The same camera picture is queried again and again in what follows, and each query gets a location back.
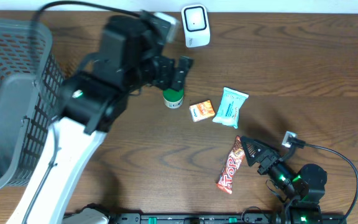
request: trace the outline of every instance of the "white wall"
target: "white wall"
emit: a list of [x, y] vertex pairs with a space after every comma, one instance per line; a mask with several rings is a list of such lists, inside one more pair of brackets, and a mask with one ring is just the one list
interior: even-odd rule
[[[36, 10], [50, 0], [0, 0], [0, 10]], [[88, 2], [130, 11], [178, 12], [189, 4], [204, 4], [209, 12], [358, 13], [358, 0], [90, 0]], [[52, 10], [95, 10], [57, 6]]]

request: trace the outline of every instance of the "wooden surface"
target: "wooden surface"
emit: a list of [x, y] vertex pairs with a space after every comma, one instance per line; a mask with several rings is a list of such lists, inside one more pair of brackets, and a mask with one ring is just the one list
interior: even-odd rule
[[[1, 12], [29, 19], [31, 12]], [[47, 12], [53, 53], [66, 74], [98, 48], [109, 12]], [[241, 212], [255, 205], [279, 206], [257, 166], [236, 173], [233, 194], [215, 186], [236, 135], [279, 146], [286, 130], [308, 143], [331, 147], [358, 168], [358, 15], [209, 14], [211, 43], [187, 49], [183, 29], [165, 55], [187, 55], [195, 64], [186, 80], [185, 100], [177, 110], [162, 93], [145, 88], [129, 100], [81, 176], [67, 210], [101, 203], [145, 213]], [[189, 105], [211, 100], [218, 109], [224, 86], [250, 95], [241, 108], [239, 129], [194, 123]], [[328, 172], [324, 212], [345, 213], [356, 179], [334, 154], [298, 150], [289, 161], [295, 171], [317, 163]], [[0, 191], [0, 223], [9, 218], [23, 187]], [[348, 223], [358, 223], [358, 201]]]

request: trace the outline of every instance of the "light blue packet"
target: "light blue packet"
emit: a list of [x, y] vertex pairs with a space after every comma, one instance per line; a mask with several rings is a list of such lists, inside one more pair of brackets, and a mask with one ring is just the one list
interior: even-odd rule
[[246, 99], [248, 99], [247, 93], [224, 87], [221, 105], [212, 121], [226, 126], [233, 126], [237, 129], [240, 108]]

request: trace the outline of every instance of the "laundry basket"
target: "laundry basket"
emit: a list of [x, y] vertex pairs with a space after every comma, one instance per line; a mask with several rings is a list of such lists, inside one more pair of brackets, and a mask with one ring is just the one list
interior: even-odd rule
[[[39, 24], [31, 39], [29, 28], [27, 21], [0, 19], [0, 188], [30, 180], [63, 81], [51, 54], [50, 31]], [[35, 60], [30, 57], [31, 40], [36, 46]]]

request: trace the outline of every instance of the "cable connector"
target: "cable connector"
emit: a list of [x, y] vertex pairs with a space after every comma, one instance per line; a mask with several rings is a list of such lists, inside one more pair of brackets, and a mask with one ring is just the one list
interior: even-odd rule
[[283, 142], [281, 143], [282, 146], [291, 148], [292, 146], [299, 147], [301, 149], [304, 148], [306, 142], [300, 139], [297, 139], [298, 135], [296, 133], [287, 131], [284, 135]]

